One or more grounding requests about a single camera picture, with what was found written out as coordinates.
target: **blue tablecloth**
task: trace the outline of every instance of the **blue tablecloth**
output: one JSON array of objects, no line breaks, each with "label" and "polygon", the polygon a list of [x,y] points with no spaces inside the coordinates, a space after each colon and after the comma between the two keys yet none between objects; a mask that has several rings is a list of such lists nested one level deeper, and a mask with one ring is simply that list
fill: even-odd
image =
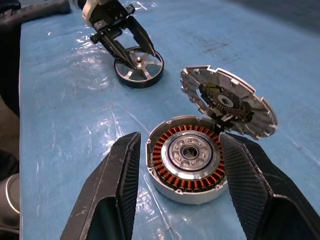
[{"label": "blue tablecloth", "polygon": [[[180,89],[180,72],[190,65],[226,69],[268,99],[279,127],[260,143],[320,212],[320,8],[307,2],[304,8],[287,0],[123,2],[136,7],[136,19],[165,60],[162,80],[146,89],[118,82],[114,59],[91,43],[94,30],[80,10],[25,23],[23,239],[58,239],[86,178],[117,138],[134,131],[142,134],[142,151],[133,239],[245,239],[228,191],[203,205],[183,205],[160,195],[147,173],[150,131],[175,116],[200,116]],[[127,31],[119,40],[136,45]]]}]

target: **wire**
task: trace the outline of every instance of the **wire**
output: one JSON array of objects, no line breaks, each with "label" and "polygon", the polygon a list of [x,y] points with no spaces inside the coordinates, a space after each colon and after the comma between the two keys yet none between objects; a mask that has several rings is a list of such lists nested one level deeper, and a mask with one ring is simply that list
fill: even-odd
[{"label": "wire", "polygon": [[2,227],[2,226],[0,226],[0,231],[4,231],[4,232],[7,232],[7,233],[12,233],[12,234],[18,234],[18,235],[20,234],[19,230],[7,228],[7,227]]}]

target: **work surface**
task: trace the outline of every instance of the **work surface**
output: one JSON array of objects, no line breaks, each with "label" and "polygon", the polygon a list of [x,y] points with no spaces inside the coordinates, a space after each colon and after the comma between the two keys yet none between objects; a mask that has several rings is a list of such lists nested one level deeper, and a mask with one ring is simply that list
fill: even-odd
[{"label": "work surface", "polygon": [[[117,138],[135,131],[142,146],[133,239],[245,239],[228,191],[183,205],[160,195],[148,176],[144,144],[152,129],[175,116],[200,116],[181,91],[180,72],[192,65],[226,69],[270,102],[279,127],[260,144],[320,213],[320,3],[154,1],[123,2],[136,7],[165,61],[163,78],[146,89],[118,82],[113,58],[91,43],[94,30],[80,10],[22,26],[24,240],[58,239],[86,178]],[[118,39],[136,45],[129,32]]]}]

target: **robotic arm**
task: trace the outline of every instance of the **robotic arm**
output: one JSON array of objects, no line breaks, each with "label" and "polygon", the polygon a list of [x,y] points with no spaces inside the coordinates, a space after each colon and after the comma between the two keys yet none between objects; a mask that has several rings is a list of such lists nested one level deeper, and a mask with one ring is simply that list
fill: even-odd
[{"label": "robotic arm", "polygon": [[118,0],[72,0],[82,10],[82,18],[89,27],[96,30],[90,40],[100,42],[105,49],[126,67],[136,70],[137,66],[130,53],[116,40],[123,30],[129,29],[134,40],[146,53],[155,56],[156,51],[147,32],[132,16],[132,4],[124,7]]}]

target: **metal disc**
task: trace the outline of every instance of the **metal disc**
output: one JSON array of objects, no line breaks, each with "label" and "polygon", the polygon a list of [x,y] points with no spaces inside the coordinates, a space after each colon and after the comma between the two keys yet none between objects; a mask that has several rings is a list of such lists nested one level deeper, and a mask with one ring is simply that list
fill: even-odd
[{"label": "metal disc", "polygon": [[142,89],[159,82],[164,73],[165,63],[158,52],[152,56],[141,47],[131,47],[127,51],[135,62],[136,70],[123,65],[119,60],[114,61],[115,73],[124,85]]},{"label": "metal disc", "polygon": [[258,140],[274,134],[278,120],[270,104],[241,78],[210,67],[187,67],[181,72],[181,89],[198,110],[241,135]]}]

